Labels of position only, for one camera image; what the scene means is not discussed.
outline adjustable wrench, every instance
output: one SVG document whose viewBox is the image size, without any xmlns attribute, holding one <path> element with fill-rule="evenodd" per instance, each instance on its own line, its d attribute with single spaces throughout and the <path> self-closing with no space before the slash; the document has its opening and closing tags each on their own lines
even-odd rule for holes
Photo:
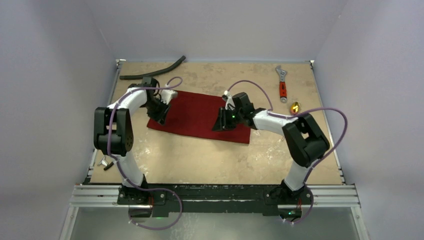
<svg viewBox="0 0 424 240">
<path fill-rule="evenodd" d="M 287 72 L 281 69 L 281 65 L 278 65 L 275 70 L 279 75 L 279 100 L 282 103 L 287 103 L 287 89 L 286 89 L 286 75 Z"/>
</svg>

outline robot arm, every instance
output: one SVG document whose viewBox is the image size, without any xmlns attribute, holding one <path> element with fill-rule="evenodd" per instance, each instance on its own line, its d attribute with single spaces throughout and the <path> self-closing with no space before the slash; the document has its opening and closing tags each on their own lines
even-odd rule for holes
<svg viewBox="0 0 424 240">
<path fill-rule="evenodd" d="M 244 124 L 255 130 L 265 130 L 285 136 L 290 155 L 293 158 L 290 171 L 281 182 L 287 197 L 301 192 L 313 163 L 323 157 L 330 144 L 310 114 L 300 117 L 271 116 L 265 108 L 254 108 L 245 92 L 231 96 L 225 91 L 222 96 L 225 107 L 219 109 L 213 131 L 229 131 L 237 124 Z"/>
<path fill-rule="evenodd" d="M 171 107 L 170 101 L 177 97 L 177 92 L 170 89 L 162 90 L 159 95 L 160 98 L 156 97 L 158 94 L 153 89 L 140 90 L 140 88 L 146 87 L 154 88 L 157 84 L 158 81 L 156 79 L 144 77 L 142 83 L 131 84 L 128 87 L 124 94 L 126 97 L 121 103 L 118 103 L 117 100 L 107 107 L 98 107 L 94 112 L 94 146 L 96 149 L 101 150 L 104 155 L 108 155 L 109 121 L 112 110 L 118 104 L 113 117 L 116 129 L 112 129 L 110 151 L 118 159 L 127 178 L 138 186 L 142 184 L 144 174 L 137 167 L 131 151 L 134 143 L 131 116 L 138 108 L 146 108 L 147 115 L 151 119 L 164 124 L 168 110 Z M 133 187 L 125 179 L 122 179 L 122 184 L 129 188 Z"/>
</svg>

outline beige table surface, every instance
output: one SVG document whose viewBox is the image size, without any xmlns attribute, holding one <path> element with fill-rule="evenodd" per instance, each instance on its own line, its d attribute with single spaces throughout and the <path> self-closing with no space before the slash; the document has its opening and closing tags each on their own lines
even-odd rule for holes
<svg viewBox="0 0 424 240">
<path fill-rule="evenodd" d="M 125 62 L 121 75 L 137 75 L 166 68 L 169 62 Z M 287 71 L 287 103 L 280 102 L 279 76 L 276 66 Z M 238 80 L 251 80 L 268 93 L 274 112 L 289 114 L 290 104 L 298 101 L 301 109 L 321 107 L 314 74 L 303 63 L 207 63 L 185 62 L 177 69 L 155 77 L 161 86 L 174 76 L 184 79 L 176 90 L 222 96 Z M 118 80 L 113 101 L 122 96 L 129 84 L 139 80 Z M 246 92 L 255 108 L 269 108 L 264 94 L 250 83 L 236 85 L 231 94 Z M 312 113 L 322 131 L 329 137 L 322 112 Z M 281 135 L 263 130 L 251 130 L 250 144 L 180 136 L 146 127 L 149 118 L 145 108 L 132 117 L 134 145 L 132 151 L 138 168 L 149 183 L 190 184 L 279 184 L 292 164 L 288 147 Z M 103 171 L 95 158 L 92 183 L 120 183 L 116 166 Z M 334 154 L 314 169 L 309 184 L 340 185 L 341 179 Z"/>
</svg>

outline cable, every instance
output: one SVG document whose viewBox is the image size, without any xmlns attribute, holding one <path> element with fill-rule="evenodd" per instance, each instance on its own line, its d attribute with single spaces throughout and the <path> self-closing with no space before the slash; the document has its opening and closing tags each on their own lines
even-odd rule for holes
<svg viewBox="0 0 424 240">
<path fill-rule="evenodd" d="M 330 111 L 335 111 L 335 112 L 339 113 L 343 117 L 344 127 L 343 127 L 343 131 L 341 132 L 340 138 L 334 144 L 334 146 L 329 151 L 327 151 L 327 153 L 325 153 L 320 159 L 316 160 L 315 163 L 312 164 L 312 166 L 309 168 L 309 170 L 308 170 L 308 172 L 307 172 L 307 174 L 305 176 L 305 179 L 303 180 L 304 187 L 309 191 L 309 194 L 310 194 L 310 207 L 306 211 L 306 213 L 302 217 L 300 217 L 299 220 L 297 220 L 297 221 L 293 221 L 292 220 L 292 222 L 290 222 L 291 224 L 298 224 L 298 223 L 302 222 L 309 215 L 309 213 L 312 210 L 312 206 L 314 205 L 314 195 L 312 194 L 311 189 L 307 186 L 306 181 L 308 180 L 309 175 L 311 174 L 312 170 L 319 163 L 321 163 L 326 157 L 328 157 L 332 152 L 334 152 L 334 150 L 339 146 L 340 142 L 342 142 L 343 138 L 345 137 L 346 131 L 348 129 L 348 118 L 346 117 L 346 115 L 345 115 L 344 112 L 342 112 L 341 110 L 339 110 L 337 108 L 334 108 L 334 107 L 317 107 L 317 108 L 306 110 L 304 112 L 298 113 L 298 114 L 293 115 L 293 116 L 286 116 L 286 115 L 282 115 L 282 114 L 270 112 L 270 111 L 273 111 L 274 110 L 274 107 L 273 107 L 273 104 L 271 103 L 270 97 L 268 96 L 267 92 L 261 86 L 259 86 L 257 83 L 255 83 L 253 81 L 250 81 L 250 80 L 236 81 L 235 83 L 233 83 L 228 88 L 227 91 L 230 91 L 236 84 L 243 83 L 243 82 L 251 83 L 251 84 L 255 85 L 256 87 L 258 87 L 263 92 L 263 94 L 265 95 L 266 99 L 268 100 L 268 103 L 269 103 L 269 106 L 270 106 L 270 108 L 268 109 L 268 112 L 267 112 L 268 115 L 270 115 L 270 116 L 273 116 L 273 117 L 276 117 L 276 118 L 290 120 L 290 119 L 302 117 L 302 116 L 304 116 L 306 114 L 309 114 L 309 113 L 312 113 L 312 112 L 330 110 Z"/>
<path fill-rule="evenodd" d="M 305 220 L 305 218 L 307 218 L 307 216 L 311 213 L 311 211 L 312 211 L 312 206 L 314 205 L 314 195 L 312 194 L 312 191 L 311 191 L 311 189 L 305 184 L 305 188 L 308 190 L 308 192 L 309 192 L 309 195 L 310 195 L 310 207 L 309 207 L 309 209 L 305 212 L 305 214 L 303 214 L 300 218 L 299 218 L 299 220 L 297 220 L 297 221 L 294 221 L 294 219 L 293 220 L 291 220 L 291 224 L 298 224 L 298 223 L 300 223 L 300 222 L 302 222 L 303 220 Z"/>
<path fill-rule="evenodd" d="M 186 56 L 182 56 L 176 62 L 174 62 L 171 66 L 169 66 L 167 68 L 157 70 L 157 71 L 148 72 L 148 73 L 143 73 L 143 74 L 140 74 L 140 75 L 124 75 L 124 76 L 120 76 L 119 79 L 120 80 L 139 80 L 139 79 L 142 79 L 143 77 L 154 77 L 154 76 L 157 76 L 157 75 L 166 74 L 166 73 L 169 73 L 170 71 L 176 69 L 185 59 L 186 59 Z"/>
<path fill-rule="evenodd" d="M 253 84 L 253 85 L 255 85 L 256 87 L 258 87 L 261 91 L 262 91 L 262 93 L 265 95 L 265 97 L 266 97 L 266 99 L 268 100 L 268 103 L 269 103 L 269 106 L 270 106 L 270 109 L 268 109 L 268 111 L 272 111 L 272 110 L 274 110 L 274 107 L 273 107 L 273 103 L 271 102 L 271 99 L 270 99 L 270 97 L 268 96 L 268 94 L 267 94 L 267 92 L 261 87 L 261 86 L 259 86 L 256 82 L 253 82 L 253 81 L 250 81 L 250 80 L 240 80 L 240 81 L 236 81 L 235 83 L 233 83 L 231 86 L 229 86 L 229 88 L 228 88 L 228 92 L 236 85 L 236 84 L 239 84 L 239 83 L 250 83 L 250 84 Z"/>
<path fill-rule="evenodd" d="M 149 229 L 149 230 L 164 230 L 164 229 L 168 229 L 168 228 L 170 228 L 170 227 L 172 227 L 172 226 L 174 226 L 177 222 L 178 222 L 178 220 L 180 220 L 180 218 L 181 218 L 181 216 L 182 216 L 182 214 L 183 214 L 183 202 L 181 201 L 181 199 L 180 199 L 180 197 L 174 192 L 174 191 L 172 191 L 172 190 L 170 190 L 170 189 L 167 189 L 167 188 L 161 188 L 161 187 L 158 187 L 158 188 L 150 188 L 150 189 L 148 189 L 148 188 L 142 188 L 142 187 L 139 187 L 137 184 L 135 184 L 134 182 L 132 182 L 130 179 L 128 179 L 128 177 L 127 177 L 127 175 L 125 175 L 125 173 L 124 173 L 124 171 L 122 170 L 122 168 L 121 168 L 121 164 L 120 164 L 120 162 L 118 161 L 118 158 L 116 157 L 116 156 L 114 156 L 114 155 L 112 155 L 112 153 L 111 153 L 111 138 L 112 138 L 112 126 L 113 126 L 113 123 L 114 123 L 114 115 L 115 115 L 115 112 L 117 111 L 117 109 L 118 109 L 118 106 L 122 103 L 122 101 L 124 100 L 124 99 L 126 99 L 129 95 L 131 95 L 132 93 L 135 93 L 135 92 L 138 92 L 138 91 L 142 91 L 142 90 L 167 90 L 167 89 L 173 89 L 173 88 L 176 88 L 176 87 L 178 87 L 179 85 L 181 85 L 181 83 L 183 83 L 183 79 L 181 78 L 181 77 L 179 77 L 179 76 L 175 76 L 175 77 L 173 77 L 173 78 L 171 78 L 169 81 L 168 81 L 168 83 L 166 84 L 166 85 L 169 85 L 169 83 L 172 81 L 172 80 L 174 80 L 174 79 L 180 79 L 180 81 L 179 81 L 179 83 L 178 84 L 176 84 L 176 85 L 174 85 L 174 86 L 165 86 L 165 87 L 139 87 L 139 88 L 137 88 L 137 89 L 134 89 L 133 91 L 129 91 L 129 92 L 127 92 L 127 93 L 125 93 L 122 97 L 120 97 L 120 99 L 117 101 L 117 103 L 115 104 L 115 106 L 113 107 L 113 110 L 112 110 L 112 113 L 110 114 L 110 120 L 109 120 L 109 131 L 108 131 L 108 135 L 107 135 L 107 155 L 109 155 L 111 158 L 113 158 L 115 161 L 116 161 L 116 166 L 117 166 L 117 168 L 118 168 L 118 170 L 119 170 L 119 173 L 122 175 L 122 177 L 131 185 L 131 186 L 133 186 L 135 189 L 138 189 L 138 190 L 140 190 L 140 191 L 145 191 L 145 192 L 153 192 L 153 191 L 166 191 L 166 192 L 169 192 L 169 193 L 171 193 L 172 195 L 174 195 L 175 197 L 176 197 L 176 199 L 178 200 L 178 203 L 179 203 L 179 214 L 178 214 L 178 216 L 176 217 L 176 219 L 175 219 L 175 221 L 173 221 L 171 224 L 169 224 L 169 225 L 167 225 L 167 226 L 163 226 L 163 227 L 151 227 L 151 226 L 145 226 L 145 225 L 141 225 L 141 224 L 139 224 L 138 222 L 136 222 L 136 221 L 134 221 L 132 218 L 131 218 L 131 215 L 130 215 L 130 213 L 128 213 L 128 217 L 129 217 L 129 221 L 132 223 L 132 224 L 134 224 L 134 225 L 136 225 L 136 226 L 138 226 L 138 227 L 141 227 L 141 228 L 144 228 L 144 229 Z"/>
<path fill-rule="evenodd" d="M 167 86 L 169 86 L 169 84 L 172 82 L 172 78 L 166 83 L 166 87 Z M 159 83 L 159 82 L 157 82 L 157 87 L 158 88 L 160 88 L 161 87 L 161 84 Z M 160 91 L 160 93 L 159 93 L 159 90 L 157 90 L 157 92 L 155 93 L 155 94 L 153 94 L 153 96 L 159 96 L 159 101 L 162 101 L 162 95 L 161 95 L 161 93 L 162 93 L 162 91 Z"/>
</svg>

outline gold egg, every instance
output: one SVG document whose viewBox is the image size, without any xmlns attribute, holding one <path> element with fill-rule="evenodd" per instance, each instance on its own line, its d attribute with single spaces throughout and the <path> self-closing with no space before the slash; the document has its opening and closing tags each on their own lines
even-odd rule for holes
<svg viewBox="0 0 424 240">
<path fill-rule="evenodd" d="M 297 101 L 293 102 L 293 104 L 290 106 L 291 115 L 298 114 L 300 110 L 301 110 L 301 105 Z"/>
</svg>

